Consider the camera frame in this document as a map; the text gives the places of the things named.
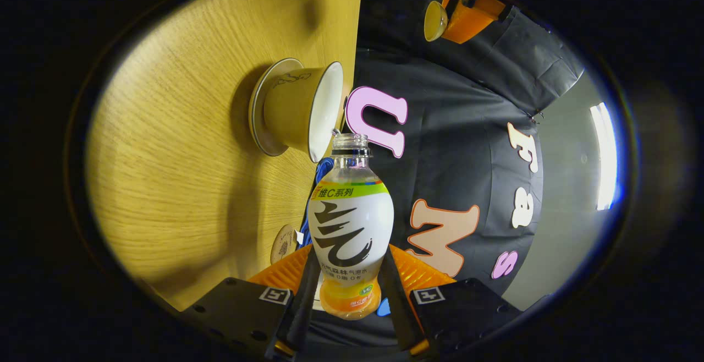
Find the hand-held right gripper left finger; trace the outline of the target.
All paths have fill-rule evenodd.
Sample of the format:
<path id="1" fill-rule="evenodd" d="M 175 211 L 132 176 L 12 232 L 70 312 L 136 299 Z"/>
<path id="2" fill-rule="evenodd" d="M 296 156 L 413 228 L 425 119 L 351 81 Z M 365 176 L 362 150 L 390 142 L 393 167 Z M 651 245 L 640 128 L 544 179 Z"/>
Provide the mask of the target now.
<path id="1" fill-rule="evenodd" d="M 320 264 L 305 246 L 249 280 L 227 277 L 180 317 L 256 361 L 294 361 L 306 342 Z"/>

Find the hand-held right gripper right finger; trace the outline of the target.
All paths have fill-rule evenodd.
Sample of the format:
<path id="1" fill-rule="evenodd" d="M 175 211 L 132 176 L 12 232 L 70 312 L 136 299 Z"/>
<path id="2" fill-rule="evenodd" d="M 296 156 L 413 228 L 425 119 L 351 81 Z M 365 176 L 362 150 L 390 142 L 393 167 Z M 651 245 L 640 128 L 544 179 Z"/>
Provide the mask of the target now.
<path id="1" fill-rule="evenodd" d="M 454 280 L 395 246 L 380 275 L 398 346 L 414 361 L 472 349 L 521 315 L 479 279 Z"/>

